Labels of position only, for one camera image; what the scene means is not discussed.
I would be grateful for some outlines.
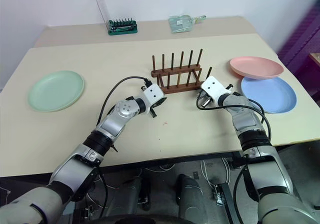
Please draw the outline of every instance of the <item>table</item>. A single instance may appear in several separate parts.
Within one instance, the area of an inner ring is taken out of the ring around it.
[[[188,54],[193,50],[192,62],[196,63],[197,53],[202,48],[202,73],[206,74],[212,66],[211,74],[225,86],[233,84],[235,91],[240,91],[242,77],[230,70],[228,62],[231,58],[258,56],[281,63],[256,33],[64,44],[31,48],[1,93],[2,177],[52,172],[94,129],[102,103],[115,83],[134,75],[156,81],[150,75],[152,55],[160,68],[161,54],[165,54],[169,66],[174,52],[174,63],[178,66],[181,51]],[[60,70],[75,71],[83,76],[83,95],[61,111],[33,111],[27,103],[28,91],[43,76]],[[181,77],[181,83],[186,81],[187,75]],[[272,144],[280,146],[320,139],[319,107],[287,68],[284,67],[280,78],[294,89],[297,106],[288,113],[266,115],[272,129]],[[105,113],[117,101],[139,95],[142,85],[140,80],[132,79],[122,83],[107,103]],[[167,97],[155,109],[158,117],[142,114],[127,124],[115,143],[119,153],[110,150],[101,166],[241,149],[227,111],[198,110],[197,91],[168,94]]]

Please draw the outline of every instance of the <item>white wall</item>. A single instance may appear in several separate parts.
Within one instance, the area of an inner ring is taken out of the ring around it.
[[[243,16],[277,51],[315,0],[106,0],[114,18]],[[0,0],[0,89],[45,26],[101,23],[96,0]]]

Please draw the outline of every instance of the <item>pink plate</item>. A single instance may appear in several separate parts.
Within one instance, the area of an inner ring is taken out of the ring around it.
[[[271,79],[284,72],[277,62],[257,56],[240,56],[230,60],[231,69],[241,76],[253,79]]]

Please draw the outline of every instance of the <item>green plate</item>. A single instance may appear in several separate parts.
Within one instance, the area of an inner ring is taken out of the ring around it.
[[[75,103],[85,88],[84,79],[74,71],[46,75],[30,90],[29,105],[38,112],[55,112]]]

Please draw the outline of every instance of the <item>silver robot arm segment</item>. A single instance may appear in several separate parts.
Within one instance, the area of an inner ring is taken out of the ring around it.
[[[138,97],[119,101],[87,139],[53,172],[49,185],[35,188],[0,208],[0,223],[55,224],[70,201],[79,201],[98,175],[104,155],[129,120],[149,113],[166,98],[157,84],[145,80]]]
[[[225,89],[213,76],[202,83],[201,89],[208,98],[205,105],[213,101],[219,107],[241,105],[256,108],[246,97]],[[232,116],[234,130],[244,153],[246,167],[243,178],[246,190],[254,201],[259,202],[259,223],[317,223],[295,197],[292,180],[255,111],[241,106],[225,109]]]

